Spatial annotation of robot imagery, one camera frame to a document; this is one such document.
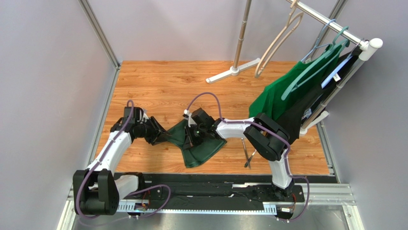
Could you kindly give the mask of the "dark green cloth napkin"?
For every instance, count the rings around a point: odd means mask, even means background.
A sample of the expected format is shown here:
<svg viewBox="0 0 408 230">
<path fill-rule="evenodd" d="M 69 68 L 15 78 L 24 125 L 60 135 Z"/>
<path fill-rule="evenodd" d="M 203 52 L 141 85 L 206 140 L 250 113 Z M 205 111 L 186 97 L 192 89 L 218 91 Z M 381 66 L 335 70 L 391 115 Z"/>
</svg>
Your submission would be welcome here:
<svg viewBox="0 0 408 230">
<path fill-rule="evenodd" d="M 182 120 L 168 130 L 170 136 L 167 136 L 167 141 L 174 144 L 181 150 L 186 168 L 198 167 L 216 153 L 218 153 L 227 143 L 225 139 L 204 138 L 204 142 L 200 145 L 184 149 L 186 132 L 185 127 L 188 125 L 187 120 Z"/>
</svg>

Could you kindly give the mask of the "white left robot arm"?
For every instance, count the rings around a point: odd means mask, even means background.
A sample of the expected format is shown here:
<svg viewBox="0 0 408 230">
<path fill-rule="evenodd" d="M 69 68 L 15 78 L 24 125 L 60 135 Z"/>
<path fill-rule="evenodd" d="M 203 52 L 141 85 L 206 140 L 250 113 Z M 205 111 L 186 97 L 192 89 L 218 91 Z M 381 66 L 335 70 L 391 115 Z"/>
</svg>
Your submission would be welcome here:
<svg viewBox="0 0 408 230">
<path fill-rule="evenodd" d="M 120 200 L 144 192 L 142 173 L 126 172 L 115 178 L 117 166 L 137 138 L 151 145 L 167 141 L 170 133 L 154 117 L 140 107 L 127 105 L 123 117 L 111 127 L 108 141 L 101 153 L 85 170 L 73 175 L 76 214 L 86 219 L 115 214 Z"/>
</svg>

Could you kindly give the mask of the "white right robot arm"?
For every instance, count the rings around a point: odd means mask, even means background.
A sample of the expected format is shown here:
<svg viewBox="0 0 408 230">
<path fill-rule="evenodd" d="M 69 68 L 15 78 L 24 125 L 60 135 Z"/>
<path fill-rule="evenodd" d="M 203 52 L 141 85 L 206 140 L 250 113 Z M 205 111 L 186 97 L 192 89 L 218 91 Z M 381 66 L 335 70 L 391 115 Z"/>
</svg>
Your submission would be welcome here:
<svg viewBox="0 0 408 230">
<path fill-rule="evenodd" d="M 183 149 L 190 150 L 210 139 L 245 138 L 255 150 L 268 160 L 272 171 L 272 183 L 290 193 L 294 182 L 288 172 L 284 155 L 289 151 L 289 134 L 264 113 L 255 117 L 231 120 L 209 116 L 203 109 L 184 111 L 187 119 Z"/>
</svg>

